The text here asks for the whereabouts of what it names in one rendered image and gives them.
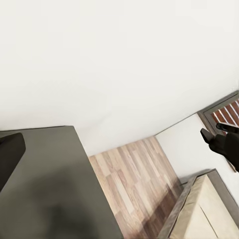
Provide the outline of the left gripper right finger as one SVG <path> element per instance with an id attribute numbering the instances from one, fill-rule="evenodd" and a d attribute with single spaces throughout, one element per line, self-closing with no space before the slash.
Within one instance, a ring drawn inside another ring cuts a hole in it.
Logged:
<path id="1" fill-rule="evenodd" d="M 224 141 L 223 150 L 239 172 L 239 134 L 228 132 Z"/>

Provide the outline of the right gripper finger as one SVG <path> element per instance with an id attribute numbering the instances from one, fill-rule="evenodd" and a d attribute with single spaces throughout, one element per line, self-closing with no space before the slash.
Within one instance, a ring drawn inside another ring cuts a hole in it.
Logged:
<path id="1" fill-rule="evenodd" d="M 200 132 L 201 132 L 201 135 L 202 135 L 205 143 L 209 144 L 210 148 L 224 153 L 224 150 L 216 148 L 215 146 L 213 146 L 213 142 L 214 142 L 214 138 L 215 138 L 215 136 L 213 134 L 211 134 L 209 131 L 207 131 L 204 128 L 202 128 L 200 130 Z"/>

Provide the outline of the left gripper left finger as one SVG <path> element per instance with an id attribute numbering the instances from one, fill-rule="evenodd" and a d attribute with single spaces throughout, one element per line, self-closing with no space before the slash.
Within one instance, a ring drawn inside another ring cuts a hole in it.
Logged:
<path id="1" fill-rule="evenodd" d="M 0 138 L 0 192 L 26 151 L 21 132 Z"/>

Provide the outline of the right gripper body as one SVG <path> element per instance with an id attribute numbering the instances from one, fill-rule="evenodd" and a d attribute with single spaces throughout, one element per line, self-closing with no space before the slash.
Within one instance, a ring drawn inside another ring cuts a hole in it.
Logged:
<path id="1" fill-rule="evenodd" d="M 213 146 L 215 146 L 216 148 L 219 148 L 219 149 L 222 149 L 222 150 L 223 150 L 225 138 L 226 138 L 226 136 L 217 134 L 217 135 L 215 136 L 215 138 L 214 138 Z M 212 149 L 212 148 L 210 148 L 210 150 L 212 150 L 212 151 L 215 152 L 215 153 L 218 153 L 218 154 L 223 155 L 223 156 L 228 160 L 228 162 L 231 163 L 231 160 L 227 157 L 227 155 L 226 155 L 225 153 L 220 152 L 220 151 L 217 151 L 217 150 L 214 150 L 214 149 Z"/>

